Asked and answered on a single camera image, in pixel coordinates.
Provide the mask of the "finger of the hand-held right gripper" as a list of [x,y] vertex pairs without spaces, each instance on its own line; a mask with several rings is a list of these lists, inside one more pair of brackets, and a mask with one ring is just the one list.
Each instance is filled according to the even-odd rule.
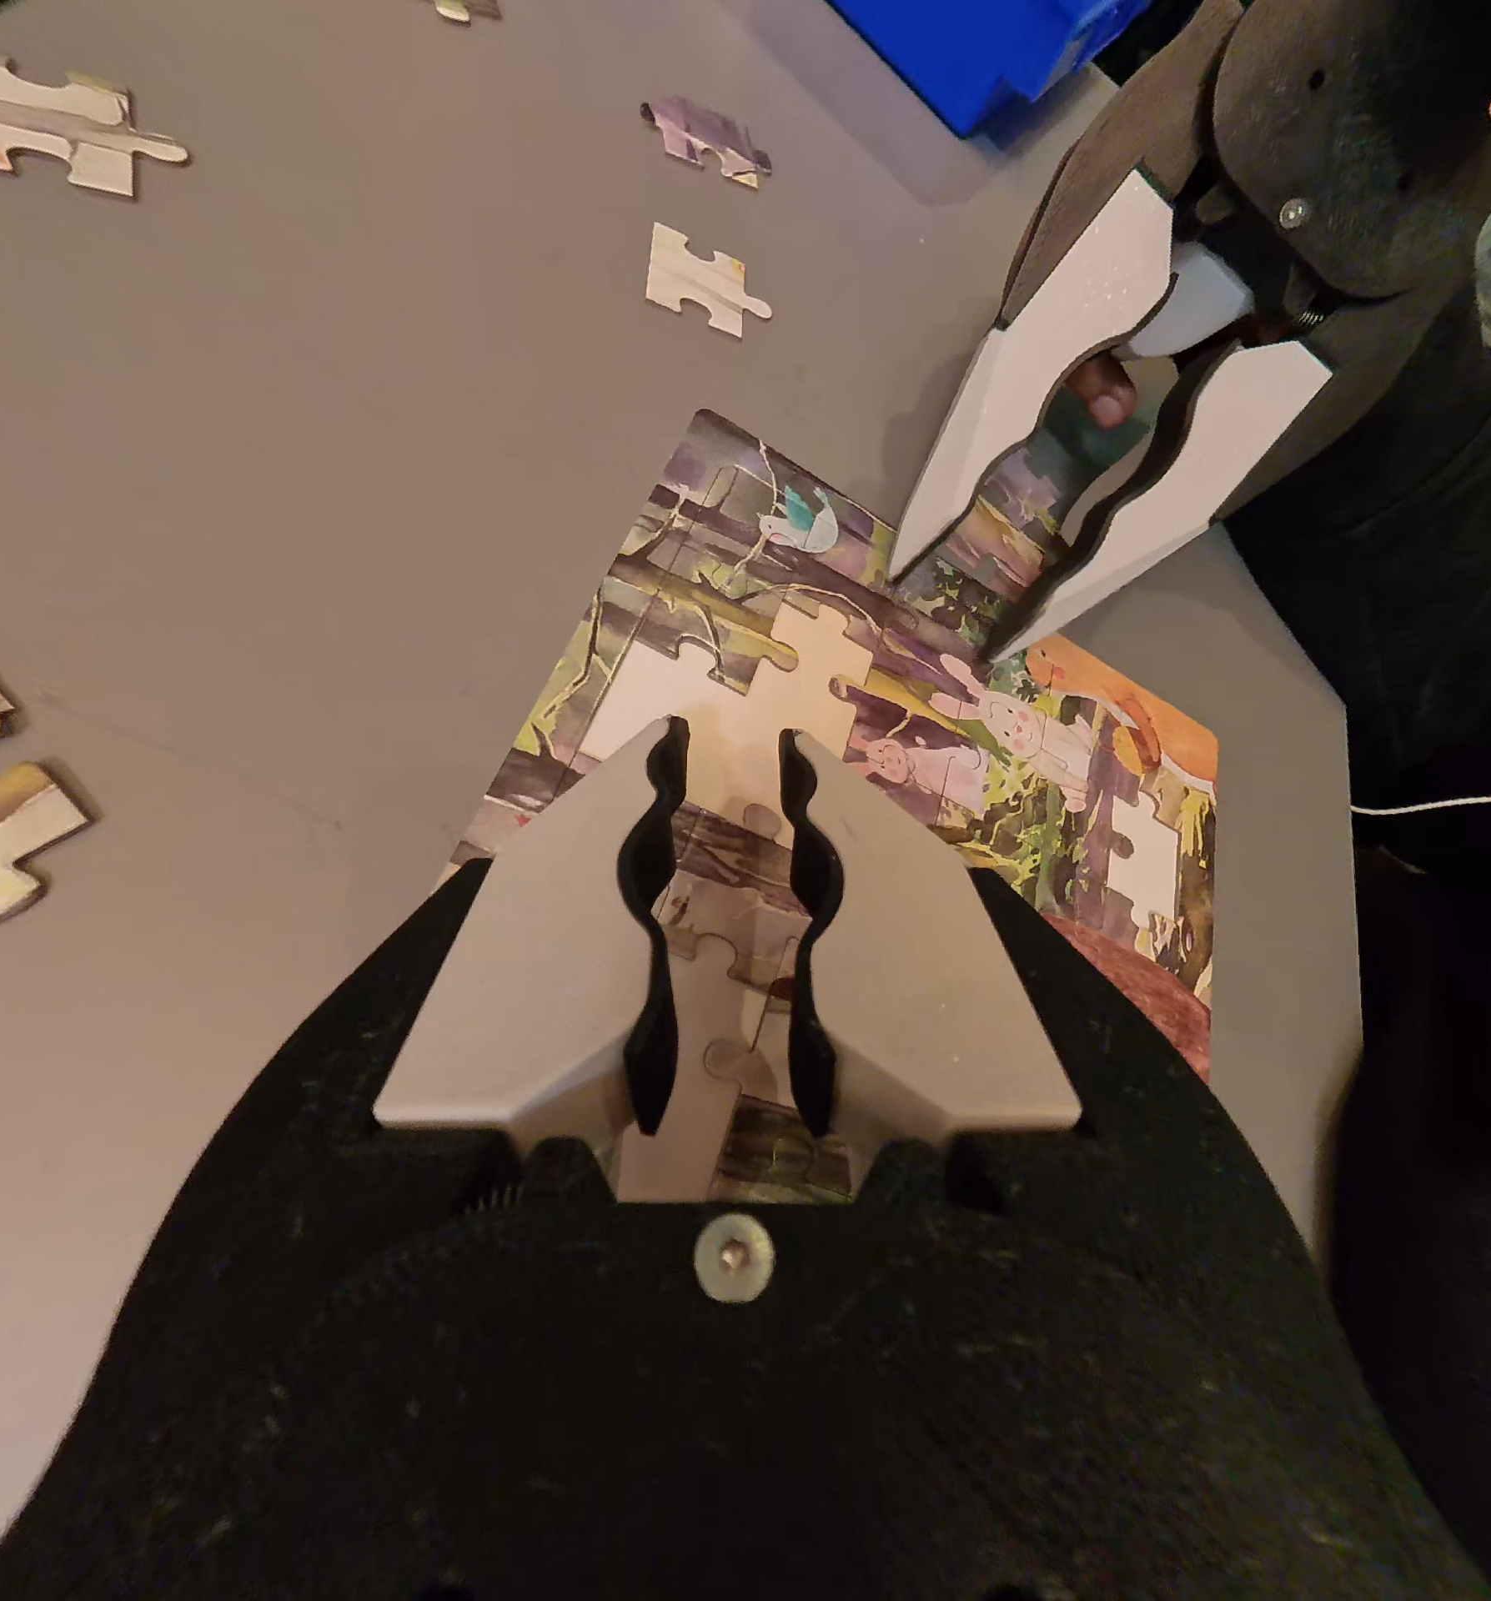
[[913,570],[967,515],[980,480],[1034,432],[1082,360],[1118,345],[1133,357],[1180,353],[1254,309],[1228,262],[1175,242],[1175,211],[1152,175],[1128,169],[979,341],[901,511],[889,576]]
[[1058,566],[996,621],[982,655],[1063,628],[1205,532],[1331,374],[1300,339],[1197,357],[1161,401],[1132,475],[1085,511]]

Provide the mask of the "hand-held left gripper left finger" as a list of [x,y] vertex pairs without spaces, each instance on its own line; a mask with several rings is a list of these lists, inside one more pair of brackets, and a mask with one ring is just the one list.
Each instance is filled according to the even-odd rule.
[[664,714],[482,862],[377,1099],[388,1128],[484,1128],[518,1155],[654,1135],[678,1018],[654,908],[675,869],[688,722]]

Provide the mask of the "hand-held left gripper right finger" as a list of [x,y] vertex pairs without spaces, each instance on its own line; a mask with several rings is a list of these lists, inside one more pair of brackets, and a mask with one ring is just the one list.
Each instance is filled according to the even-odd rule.
[[960,855],[805,729],[778,736],[793,954],[788,1078],[817,1138],[874,1155],[1082,1114]]

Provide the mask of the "illustrated jigsaw puzzle board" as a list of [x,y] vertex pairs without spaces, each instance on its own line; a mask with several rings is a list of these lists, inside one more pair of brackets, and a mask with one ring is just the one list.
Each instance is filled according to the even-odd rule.
[[1214,733],[1051,633],[974,664],[1001,599],[950,552],[896,594],[895,530],[699,410],[525,716],[448,872],[491,856],[657,714],[688,722],[676,870],[656,905],[683,1030],[618,1198],[848,1198],[853,1161],[791,1107],[790,886],[776,738],[991,869],[1209,1078]]

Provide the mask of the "person's right hand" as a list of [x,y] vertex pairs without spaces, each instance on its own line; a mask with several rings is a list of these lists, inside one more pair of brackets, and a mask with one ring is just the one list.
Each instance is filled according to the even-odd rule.
[[1116,429],[1135,413],[1135,382],[1113,350],[1080,360],[1063,384],[1097,429]]

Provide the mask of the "blue plastic bin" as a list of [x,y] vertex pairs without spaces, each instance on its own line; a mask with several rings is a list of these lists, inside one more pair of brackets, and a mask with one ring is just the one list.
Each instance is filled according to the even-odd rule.
[[833,1],[955,133],[1032,104],[1090,63],[1149,1]]

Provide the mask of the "white puzzle piece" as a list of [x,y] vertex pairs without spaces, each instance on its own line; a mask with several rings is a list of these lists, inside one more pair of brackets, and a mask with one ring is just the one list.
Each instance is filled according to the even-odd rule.
[[774,314],[769,302],[747,290],[743,262],[718,250],[699,255],[685,233],[663,223],[651,229],[644,300],[675,314],[699,307],[711,329],[733,339],[743,338],[749,315],[767,321]]

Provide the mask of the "purple puzzle piece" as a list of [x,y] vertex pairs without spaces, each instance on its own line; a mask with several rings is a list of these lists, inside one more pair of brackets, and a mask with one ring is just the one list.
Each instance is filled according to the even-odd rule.
[[659,133],[664,154],[690,166],[712,161],[723,178],[752,190],[774,171],[771,156],[755,145],[743,123],[685,95],[644,101],[639,114]]

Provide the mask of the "yellow cream puzzle piece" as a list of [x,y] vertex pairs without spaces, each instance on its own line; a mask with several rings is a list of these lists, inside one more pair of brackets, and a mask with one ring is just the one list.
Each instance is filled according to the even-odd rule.
[[85,810],[43,765],[17,762],[0,772],[0,920],[43,893],[24,860],[87,824]]

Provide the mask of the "pale grey-banded puzzle piece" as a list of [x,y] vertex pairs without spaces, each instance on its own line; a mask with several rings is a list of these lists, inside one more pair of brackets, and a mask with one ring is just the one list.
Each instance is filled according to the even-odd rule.
[[190,161],[177,140],[135,126],[127,90],[77,73],[36,82],[0,53],[0,171],[15,173],[20,154],[53,157],[77,188],[128,200],[139,159]]

